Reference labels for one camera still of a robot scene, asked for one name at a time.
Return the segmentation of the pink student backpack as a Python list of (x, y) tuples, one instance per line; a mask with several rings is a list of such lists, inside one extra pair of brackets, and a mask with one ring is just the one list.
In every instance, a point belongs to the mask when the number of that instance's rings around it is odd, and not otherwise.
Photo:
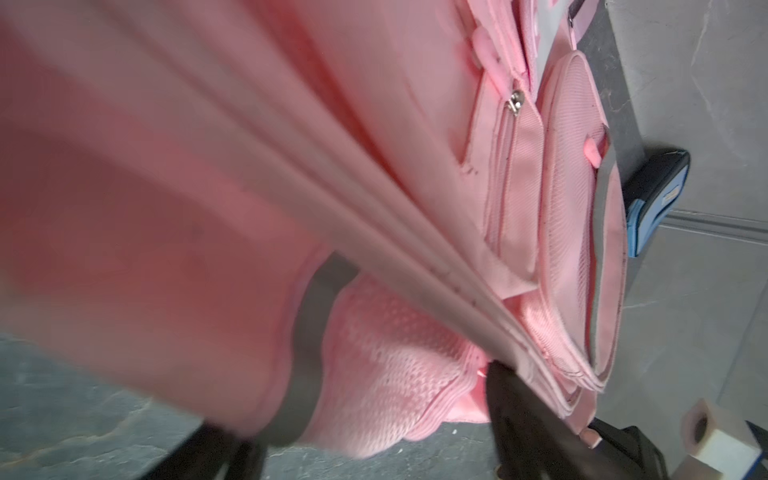
[(624, 299), (593, 1), (5, 1), (1, 327), (242, 437), (591, 437)]

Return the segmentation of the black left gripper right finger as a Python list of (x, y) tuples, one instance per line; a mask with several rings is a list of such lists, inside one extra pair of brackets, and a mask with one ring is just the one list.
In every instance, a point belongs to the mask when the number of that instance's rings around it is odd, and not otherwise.
[(498, 361), (487, 371), (486, 401), (499, 479), (630, 479), (596, 450), (601, 437), (594, 430), (573, 432)]

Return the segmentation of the blue pencil case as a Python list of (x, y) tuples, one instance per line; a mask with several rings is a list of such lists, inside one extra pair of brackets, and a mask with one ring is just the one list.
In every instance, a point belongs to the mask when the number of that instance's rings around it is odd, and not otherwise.
[(640, 256), (677, 202), (685, 187), (690, 163), (687, 150), (657, 153), (625, 185), (628, 255), (631, 258)]

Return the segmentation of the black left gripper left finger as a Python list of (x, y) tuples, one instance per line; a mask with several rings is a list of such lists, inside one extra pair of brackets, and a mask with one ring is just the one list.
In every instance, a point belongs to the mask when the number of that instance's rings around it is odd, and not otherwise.
[(140, 479), (261, 479), (266, 458), (266, 445), (203, 423)]

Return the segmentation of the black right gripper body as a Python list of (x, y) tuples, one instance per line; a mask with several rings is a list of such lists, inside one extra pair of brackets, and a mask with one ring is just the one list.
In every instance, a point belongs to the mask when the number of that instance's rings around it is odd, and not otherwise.
[(669, 479), (664, 455), (638, 427), (618, 429), (594, 419), (589, 428), (601, 437), (596, 450), (627, 473), (630, 479)]

